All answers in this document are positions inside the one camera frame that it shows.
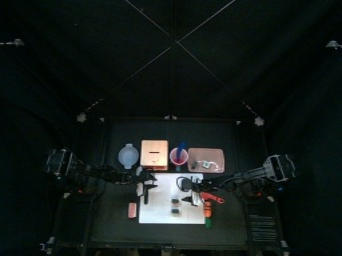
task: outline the ceiling wire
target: ceiling wire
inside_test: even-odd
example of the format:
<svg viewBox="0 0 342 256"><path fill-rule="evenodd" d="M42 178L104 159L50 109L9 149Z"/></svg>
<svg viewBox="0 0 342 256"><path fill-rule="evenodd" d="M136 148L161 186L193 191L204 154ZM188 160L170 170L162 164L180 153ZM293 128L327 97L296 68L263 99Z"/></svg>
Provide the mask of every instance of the ceiling wire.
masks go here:
<svg viewBox="0 0 342 256"><path fill-rule="evenodd" d="M166 33L166 31L157 25L157 23L144 14L144 12L128 1L124 0L130 7L144 16L144 18L158 28L158 30L166 35L169 36L169 34Z"/></svg>
<svg viewBox="0 0 342 256"><path fill-rule="evenodd" d="M236 0L229 1L178 40L181 42L217 14L235 2Z"/></svg>
<svg viewBox="0 0 342 256"><path fill-rule="evenodd" d="M158 30L168 36L170 37L169 33L157 25L157 23L144 14L144 12L128 1L124 0L126 4L142 15L142 17L158 28ZM224 83L224 81L214 75L214 73L209 70L209 68L198 61L198 59L194 57L194 55L186 50L186 48L180 44L180 42L214 17L217 14L228 7L232 5L232 3L236 0L229 1L178 40L173 40L176 45L180 46L180 48L186 52L186 54L192 57L192 59L198 63L198 65L205 69L205 71L209 73L209 75L213 77L213 79L218 82L220 85L222 85L225 88L228 85ZM118 87L121 87L129 80L130 78L140 73L140 71L170 49L168 47L141 68L136 70L136 72L126 78L124 79L113 88L113 91L106 95L106 98L114 93ZM102 100L105 99L98 99L86 109L82 113L86 113ZM245 101L240 101L243 106L247 108L247 110L252 113L252 115L256 118L260 118L253 109L249 107L249 105L245 103Z"/></svg>

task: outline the white paper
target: white paper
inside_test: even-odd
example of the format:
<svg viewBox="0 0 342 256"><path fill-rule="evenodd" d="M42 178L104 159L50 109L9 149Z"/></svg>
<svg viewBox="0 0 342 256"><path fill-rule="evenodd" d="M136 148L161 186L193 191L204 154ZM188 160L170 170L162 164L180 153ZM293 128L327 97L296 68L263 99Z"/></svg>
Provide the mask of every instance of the white paper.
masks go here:
<svg viewBox="0 0 342 256"><path fill-rule="evenodd" d="M192 180L202 179L200 173L156 173L153 182L156 188L148 190L148 204L144 204L144 198L140 198L138 223L158 224L204 224L202 203L197 193L192 193L197 199L197 206L192 206L189 202L181 201L184 197L190 196L189 192L181 192L176 186L177 177L186 177ZM178 203L173 204L172 199L177 199Z"/></svg>

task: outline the cardboard box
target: cardboard box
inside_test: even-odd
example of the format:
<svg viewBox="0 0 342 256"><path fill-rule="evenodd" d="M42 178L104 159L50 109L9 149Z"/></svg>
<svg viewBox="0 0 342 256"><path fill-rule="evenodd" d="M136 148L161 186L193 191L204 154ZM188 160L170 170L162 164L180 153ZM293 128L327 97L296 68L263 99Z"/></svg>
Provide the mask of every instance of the cardboard box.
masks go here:
<svg viewBox="0 0 342 256"><path fill-rule="evenodd" d="M168 169L168 141L166 140L142 140L140 165L154 171Z"/></svg>

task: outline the clear plastic container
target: clear plastic container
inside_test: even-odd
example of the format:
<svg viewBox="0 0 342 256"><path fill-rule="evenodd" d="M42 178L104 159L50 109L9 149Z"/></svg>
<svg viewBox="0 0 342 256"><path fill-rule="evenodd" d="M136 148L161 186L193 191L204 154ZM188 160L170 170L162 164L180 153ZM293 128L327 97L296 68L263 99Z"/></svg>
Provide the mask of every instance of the clear plastic container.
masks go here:
<svg viewBox="0 0 342 256"><path fill-rule="evenodd" d="M216 148L189 148L186 166L189 172L224 172L222 150Z"/></svg>

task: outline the black ceiling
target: black ceiling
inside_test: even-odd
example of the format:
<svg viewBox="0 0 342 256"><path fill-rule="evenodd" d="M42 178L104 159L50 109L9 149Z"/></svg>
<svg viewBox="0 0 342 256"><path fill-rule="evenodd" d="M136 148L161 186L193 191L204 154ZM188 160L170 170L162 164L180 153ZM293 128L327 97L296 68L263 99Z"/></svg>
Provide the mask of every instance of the black ceiling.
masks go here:
<svg viewBox="0 0 342 256"><path fill-rule="evenodd" d="M7 53L72 114L267 116L337 39L339 1L3 1Z"/></svg>

